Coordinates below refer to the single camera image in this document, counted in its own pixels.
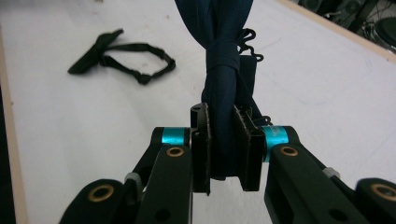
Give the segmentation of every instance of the blue tape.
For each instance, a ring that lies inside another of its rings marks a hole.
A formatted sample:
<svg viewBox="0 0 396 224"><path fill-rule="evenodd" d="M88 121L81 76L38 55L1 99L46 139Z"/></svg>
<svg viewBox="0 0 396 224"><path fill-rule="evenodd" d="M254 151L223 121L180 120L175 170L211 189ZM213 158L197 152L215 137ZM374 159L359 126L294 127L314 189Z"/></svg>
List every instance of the blue tape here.
<svg viewBox="0 0 396 224"><path fill-rule="evenodd" d="M269 162L271 150L274 146L289 142L288 133L282 126L262 126L267 143L267 156L264 161Z"/></svg>
<svg viewBox="0 0 396 224"><path fill-rule="evenodd" d="M185 128L164 128L163 144L184 145L184 129Z"/></svg>

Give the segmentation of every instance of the dark blue fabric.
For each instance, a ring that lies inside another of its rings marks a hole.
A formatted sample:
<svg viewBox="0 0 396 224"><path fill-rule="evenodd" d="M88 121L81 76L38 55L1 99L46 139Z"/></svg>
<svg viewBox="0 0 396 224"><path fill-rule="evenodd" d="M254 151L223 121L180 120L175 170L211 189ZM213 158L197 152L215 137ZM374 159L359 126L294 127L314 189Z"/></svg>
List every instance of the dark blue fabric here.
<svg viewBox="0 0 396 224"><path fill-rule="evenodd" d="M237 175L233 105L250 105L253 118L262 115L252 98L256 58L240 56L238 44L252 0L176 0L178 11L195 40L206 49L206 81L202 101L209 106L214 146L212 176Z"/></svg>

